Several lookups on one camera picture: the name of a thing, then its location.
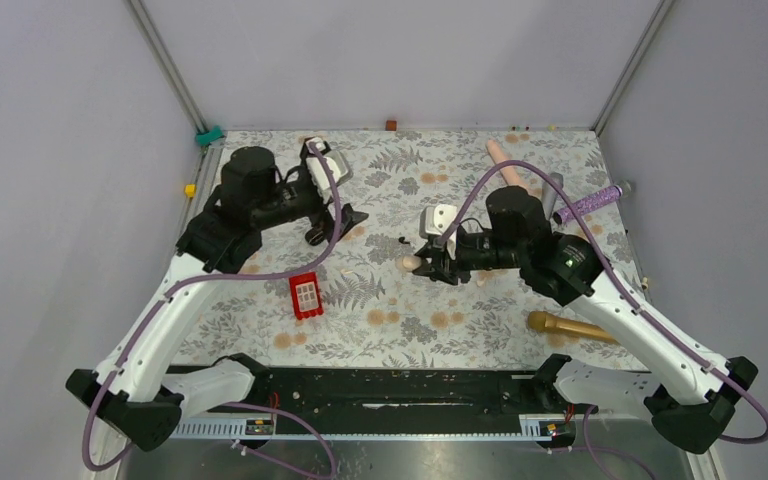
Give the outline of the beige earbuds charging case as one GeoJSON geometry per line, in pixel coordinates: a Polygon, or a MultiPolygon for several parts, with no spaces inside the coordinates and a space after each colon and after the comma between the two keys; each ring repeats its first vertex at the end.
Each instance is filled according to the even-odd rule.
{"type": "Polygon", "coordinates": [[[413,272],[422,265],[422,260],[416,256],[405,256],[400,260],[403,270],[413,272]]]}

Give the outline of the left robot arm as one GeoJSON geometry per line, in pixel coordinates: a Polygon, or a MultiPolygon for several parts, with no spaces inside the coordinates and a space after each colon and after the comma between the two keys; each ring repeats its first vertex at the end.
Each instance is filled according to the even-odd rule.
{"type": "Polygon", "coordinates": [[[267,148],[236,149],[202,211],[178,239],[168,270],[142,317],[94,369],[75,370],[67,390],[122,434],[151,451],[186,418],[229,402],[256,411],[269,401],[265,370],[242,354],[184,375],[169,367],[200,311],[263,244],[266,230],[307,219],[310,244],[334,246],[365,219],[339,195],[353,174],[345,156],[307,139],[296,166],[281,171],[267,148]]]}

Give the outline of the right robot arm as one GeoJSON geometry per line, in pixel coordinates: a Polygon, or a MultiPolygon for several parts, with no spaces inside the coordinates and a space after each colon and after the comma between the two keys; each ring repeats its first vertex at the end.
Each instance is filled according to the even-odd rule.
{"type": "Polygon", "coordinates": [[[450,285],[472,272],[516,269],[535,293],[568,307],[609,333],[645,373],[595,367],[553,354],[535,375],[543,410],[593,405],[649,422],[674,446],[706,452],[733,418],[740,391],[758,374],[745,357],[727,359],[698,343],[648,304],[586,240],[552,229],[539,199],[517,186],[485,201],[491,226],[468,232],[453,205],[425,208],[414,274],[450,285]]]}

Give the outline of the floral table mat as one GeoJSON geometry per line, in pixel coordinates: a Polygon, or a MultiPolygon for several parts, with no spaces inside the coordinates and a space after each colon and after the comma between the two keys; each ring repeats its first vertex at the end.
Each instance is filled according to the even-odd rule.
{"type": "Polygon", "coordinates": [[[304,241],[307,221],[267,231],[244,265],[198,316],[176,362],[206,365],[244,353],[271,366],[467,368],[523,370],[567,354],[600,367],[637,370],[624,348],[595,340],[541,334],[532,311],[571,318],[570,309],[534,294],[515,270],[480,271],[453,287],[404,272],[400,260],[421,245],[420,212],[460,205],[485,178],[489,141],[510,157],[564,177],[579,199],[611,184],[600,145],[586,131],[327,131],[353,177],[339,192],[369,218],[326,259],[304,241]],[[400,244],[405,237],[410,245],[400,244]],[[289,278],[315,272],[324,313],[302,321],[293,311],[289,278]]]}

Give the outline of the red tray with tiles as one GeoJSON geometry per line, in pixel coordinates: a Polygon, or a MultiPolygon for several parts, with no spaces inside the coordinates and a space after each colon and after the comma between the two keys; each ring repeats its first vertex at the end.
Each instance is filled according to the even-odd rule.
{"type": "Polygon", "coordinates": [[[294,315],[302,321],[324,313],[317,274],[313,271],[289,278],[294,315]]]}

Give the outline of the gold microphone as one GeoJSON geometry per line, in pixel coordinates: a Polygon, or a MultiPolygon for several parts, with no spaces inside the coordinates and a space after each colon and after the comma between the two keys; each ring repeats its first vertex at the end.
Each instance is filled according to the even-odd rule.
{"type": "Polygon", "coordinates": [[[545,311],[530,312],[527,317],[527,325],[532,330],[540,333],[559,334],[596,340],[603,343],[618,344],[618,341],[612,335],[598,326],[567,319],[545,311]]]}

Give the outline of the silver microphone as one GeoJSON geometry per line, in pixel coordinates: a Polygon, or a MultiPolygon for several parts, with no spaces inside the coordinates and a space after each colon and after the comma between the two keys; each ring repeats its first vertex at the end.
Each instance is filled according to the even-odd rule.
{"type": "MultiPolygon", "coordinates": [[[[562,187],[564,184],[564,177],[558,172],[552,172],[549,174],[552,181],[558,186],[562,187]]],[[[547,220],[552,218],[555,204],[558,198],[557,191],[546,181],[542,185],[541,204],[544,212],[544,216],[547,220]]]]}

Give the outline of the purple glitter microphone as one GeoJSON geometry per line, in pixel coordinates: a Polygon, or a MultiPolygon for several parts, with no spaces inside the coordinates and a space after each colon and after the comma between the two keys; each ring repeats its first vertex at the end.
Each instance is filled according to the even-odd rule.
{"type": "Polygon", "coordinates": [[[558,226],[565,225],[575,219],[573,210],[576,210],[583,217],[603,207],[617,203],[621,198],[632,194],[634,190],[634,184],[630,181],[617,182],[614,185],[579,199],[572,207],[565,206],[555,211],[550,216],[550,219],[558,226]]]}

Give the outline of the teal block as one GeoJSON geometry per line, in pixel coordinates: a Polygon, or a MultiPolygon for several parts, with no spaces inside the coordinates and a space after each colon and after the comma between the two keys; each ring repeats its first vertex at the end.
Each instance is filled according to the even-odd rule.
{"type": "Polygon", "coordinates": [[[198,133],[195,136],[195,141],[200,147],[207,147],[224,136],[225,134],[222,128],[216,125],[205,132],[198,133]]]}

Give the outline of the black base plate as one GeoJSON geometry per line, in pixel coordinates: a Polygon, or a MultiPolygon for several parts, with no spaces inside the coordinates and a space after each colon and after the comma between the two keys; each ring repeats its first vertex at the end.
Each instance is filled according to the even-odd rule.
{"type": "Polygon", "coordinates": [[[520,414],[582,414],[543,371],[393,370],[263,367],[243,400],[217,413],[253,406],[293,413],[316,429],[350,433],[501,432],[520,414]]]}

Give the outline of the aluminium frame rail left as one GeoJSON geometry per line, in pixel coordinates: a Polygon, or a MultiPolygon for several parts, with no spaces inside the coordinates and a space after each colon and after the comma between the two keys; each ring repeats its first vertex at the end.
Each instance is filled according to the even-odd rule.
{"type": "Polygon", "coordinates": [[[124,0],[124,5],[132,15],[138,31],[143,36],[185,117],[189,120],[197,135],[206,134],[209,131],[207,121],[165,45],[145,2],[141,0],[124,0]]]}

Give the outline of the aluminium frame rail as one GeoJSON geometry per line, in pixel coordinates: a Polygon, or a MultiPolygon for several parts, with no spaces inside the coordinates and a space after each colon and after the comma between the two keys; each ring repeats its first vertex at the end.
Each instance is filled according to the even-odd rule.
{"type": "Polygon", "coordinates": [[[124,5],[132,15],[138,31],[143,36],[185,117],[189,120],[197,135],[206,134],[209,131],[207,121],[165,45],[145,2],[141,0],[124,0],[124,5]]]}
{"type": "Polygon", "coordinates": [[[608,126],[613,112],[623,98],[625,91],[631,84],[637,70],[645,59],[648,50],[660,32],[675,4],[675,0],[658,1],[654,12],[652,13],[643,30],[643,33],[638,39],[607,100],[605,101],[599,114],[597,115],[596,120],[590,128],[590,130],[593,131],[597,137],[600,137],[608,126]]]}

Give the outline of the aluminium frame rail right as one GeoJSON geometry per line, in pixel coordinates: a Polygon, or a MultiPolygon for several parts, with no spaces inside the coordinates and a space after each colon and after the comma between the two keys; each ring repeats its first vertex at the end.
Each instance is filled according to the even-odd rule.
{"type": "Polygon", "coordinates": [[[658,1],[654,12],[652,13],[643,30],[643,33],[638,39],[607,100],[605,101],[599,114],[597,115],[596,120],[590,128],[590,130],[593,131],[597,137],[600,137],[608,126],[613,112],[623,98],[625,91],[631,84],[637,70],[645,59],[648,50],[660,32],[675,4],[675,0],[658,1]]]}

